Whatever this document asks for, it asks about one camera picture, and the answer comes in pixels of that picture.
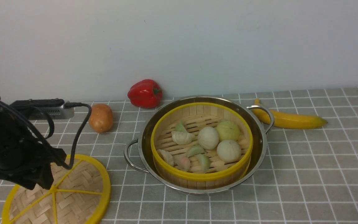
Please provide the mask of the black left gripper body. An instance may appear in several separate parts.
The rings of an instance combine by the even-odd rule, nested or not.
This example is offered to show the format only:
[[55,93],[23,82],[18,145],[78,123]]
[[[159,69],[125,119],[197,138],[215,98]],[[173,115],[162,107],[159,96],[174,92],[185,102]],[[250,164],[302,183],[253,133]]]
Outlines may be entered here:
[[35,186],[50,189],[54,178],[51,164],[67,169],[63,149],[54,148],[29,121],[32,112],[40,112],[54,132],[51,117],[40,108],[17,110],[0,100],[0,180],[33,190]]

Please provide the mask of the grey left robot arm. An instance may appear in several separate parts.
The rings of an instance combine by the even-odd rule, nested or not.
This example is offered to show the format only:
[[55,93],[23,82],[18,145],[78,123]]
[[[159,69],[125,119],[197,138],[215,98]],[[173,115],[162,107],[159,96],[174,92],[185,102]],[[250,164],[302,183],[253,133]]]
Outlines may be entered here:
[[50,189],[51,163],[63,166],[64,150],[54,148],[20,112],[1,102],[0,97],[0,180],[33,190]]

